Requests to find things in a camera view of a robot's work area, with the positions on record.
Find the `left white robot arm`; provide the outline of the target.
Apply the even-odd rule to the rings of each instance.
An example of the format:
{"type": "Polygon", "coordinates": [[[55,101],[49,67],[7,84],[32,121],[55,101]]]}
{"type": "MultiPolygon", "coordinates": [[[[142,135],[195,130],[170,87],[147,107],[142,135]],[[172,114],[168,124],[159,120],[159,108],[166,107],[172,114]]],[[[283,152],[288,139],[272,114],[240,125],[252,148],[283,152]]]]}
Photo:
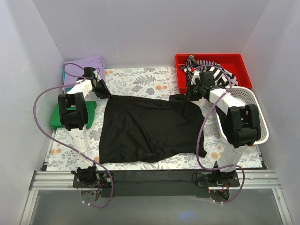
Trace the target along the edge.
{"type": "Polygon", "coordinates": [[[83,70],[83,78],[78,78],[69,92],[58,96],[59,116],[74,148],[78,150],[77,170],[72,173],[78,182],[101,189],[103,180],[98,174],[97,166],[87,159],[91,156],[86,134],[89,115],[85,97],[92,91],[98,98],[106,99],[111,97],[111,93],[95,68],[85,67],[83,70]]]}

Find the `black t shirt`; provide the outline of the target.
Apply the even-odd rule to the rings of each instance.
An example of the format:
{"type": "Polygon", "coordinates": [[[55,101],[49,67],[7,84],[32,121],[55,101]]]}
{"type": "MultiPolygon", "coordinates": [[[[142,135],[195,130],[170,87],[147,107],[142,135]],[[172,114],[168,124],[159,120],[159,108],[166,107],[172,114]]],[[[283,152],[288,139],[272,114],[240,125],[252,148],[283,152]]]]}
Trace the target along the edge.
{"type": "Polygon", "coordinates": [[[200,107],[176,94],[166,100],[108,99],[99,141],[100,163],[154,163],[180,153],[205,157],[200,107]]]}

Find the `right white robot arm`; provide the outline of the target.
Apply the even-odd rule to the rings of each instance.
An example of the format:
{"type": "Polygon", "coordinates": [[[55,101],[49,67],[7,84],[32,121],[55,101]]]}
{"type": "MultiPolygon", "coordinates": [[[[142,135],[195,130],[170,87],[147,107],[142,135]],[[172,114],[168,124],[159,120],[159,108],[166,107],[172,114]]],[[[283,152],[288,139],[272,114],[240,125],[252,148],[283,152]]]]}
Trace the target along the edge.
{"type": "Polygon", "coordinates": [[[257,105],[245,104],[230,94],[229,89],[216,85],[212,72],[195,72],[188,85],[188,99],[204,98],[213,104],[228,144],[223,155],[209,169],[206,176],[198,178],[203,184],[217,186],[229,184],[237,178],[236,166],[247,147],[261,138],[259,109],[257,105]]]}

